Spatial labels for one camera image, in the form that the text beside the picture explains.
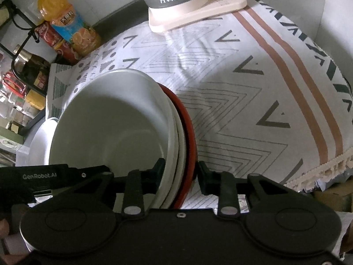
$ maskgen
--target plastic bottle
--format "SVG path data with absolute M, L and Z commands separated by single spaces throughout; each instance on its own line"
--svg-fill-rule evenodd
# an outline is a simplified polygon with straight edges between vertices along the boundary
M 101 45 L 97 32 L 83 21 L 68 0 L 38 0 L 38 9 L 46 21 L 81 55 Z

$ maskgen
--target screw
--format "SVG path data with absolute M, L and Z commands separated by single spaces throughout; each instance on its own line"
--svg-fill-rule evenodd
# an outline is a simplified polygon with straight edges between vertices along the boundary
M 238 213 L 238 209 L 233 206 L 225 206 L 221 208 L 221 213 L 224 215 L 236 215 Z
M 178 218 L 185 218 L 186 217 L 186 213 L 179 212 L 179 213 L 177 213 L 177 217 Z
M 141 208 L 138 206 L 128 206 L 124 208 L 124 213 L 128 215 L 137 215 L 140 214 Z

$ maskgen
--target patterned tablecloth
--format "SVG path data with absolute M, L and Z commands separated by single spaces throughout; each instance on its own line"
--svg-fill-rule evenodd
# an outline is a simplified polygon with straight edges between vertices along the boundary
M 47 118 L 59 117 L 81 88 L 117 68 L 141 70 L 179 96 L 199 159 L 213 170 L 256 172 L 301 190 L 353 167 L 349 86 L 297 25 L 259 0 L 167 33 L 142 23 L 75 67 L 53 65 Z M 184 207 L 217 202 L 195 183 Z

